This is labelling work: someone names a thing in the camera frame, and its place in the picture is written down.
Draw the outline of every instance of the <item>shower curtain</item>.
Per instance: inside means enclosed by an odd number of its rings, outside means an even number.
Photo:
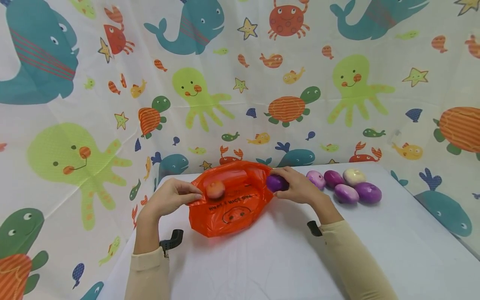
[[[0,3],[0,299],[96,299],[159,181],[235,160],[377,161],[478,257],[479,0]]]

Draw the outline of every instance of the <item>green octopus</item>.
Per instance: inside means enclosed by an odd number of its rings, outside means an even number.
[[[347,109],[345,125],[352,127],[353,107],[356,105],[360,115],[368,120],[370,118],[364,101],[366,99],[375,106],[377,111],[388,115],[388,110],[380,103],[377,93],[393,93],[395,88],[384,84],[367,85],[370,72],[370,63],[363,55],[350,55],[342,59],[333,70],[333,82],[342,95],[340,103],[328,116],[329,124],[335,123],[338,115]]]
[[[76,185],[82,192],[82,222],[85,230],[95,226],[93,208],[97,194],[107,210],[115,209],[104,182],[126,186],[127,182],[112,167],[129,167],[132,161],[117,157],[121,143],[114,140],[101,152],[92,135],[82,126],[61,123],[40,132],[27,149],[30,167],[41,178]]]
[[[235,116],[226,110],[220,101],[227,101],[232,99],[229,94],[214,94],[208,93],[207,82],[204,76],[197,69],[183,68],[173,74],[172,83],[177,94],[180,95],[190,106],[190,111],[187,114],[186,125],[188,129],[193,127],[195,116],[198,115],[200,125],[206,132],[209,131],[208,124],[205,119],[206,113],[218,125],[223,126],[223,122],[216,116],[213,111],[218,109],[221,113],[234,119]]]

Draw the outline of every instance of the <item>black clip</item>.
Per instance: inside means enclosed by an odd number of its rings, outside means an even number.
[[[183,240],[183,230],[174,229],[172,231],[172,237],[169,240],[160,241],[160,247],[163,248],[163,254],[165,254],[167,250],[178,247],[178,245],[181,244],[182,240]]]
[[[321,237],[323,234],[320,231],[320,229],[317,226],[317,222],[315,221],[310,221],[307,223],[308,228],[310,229],[310,232],[316,236],[316,237]]]

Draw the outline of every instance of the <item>table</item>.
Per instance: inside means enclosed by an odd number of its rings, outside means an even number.
[[[383,191],[378,206],[335,203],[389,278],[400,299],[478,299],[480,262],[438,223],[389,172],[376,163],[295,167],[303,174],[359,168]],[[175,176],[192,181],[198,174]],[[307,222],[307,205],[274,198],[249,229],[206,238],[190,228],[188,207],[160,220],[160,238],[184,230],[183,243],[169,251],[172,300],[348,299]],[[135,232],[99,300],[124,298]]]

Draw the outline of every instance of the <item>orange plastic bag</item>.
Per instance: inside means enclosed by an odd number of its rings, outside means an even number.
[[[188,204],[192,229],[211,238],[241,231],[253,224],[273,198],[266,187],[271,169],[266,165],[239,160],[201,174],[192,184],[204,196]],[[223,197],[217,200],[206,196],[206,187],[214,181],[222,181],[225,185]]]

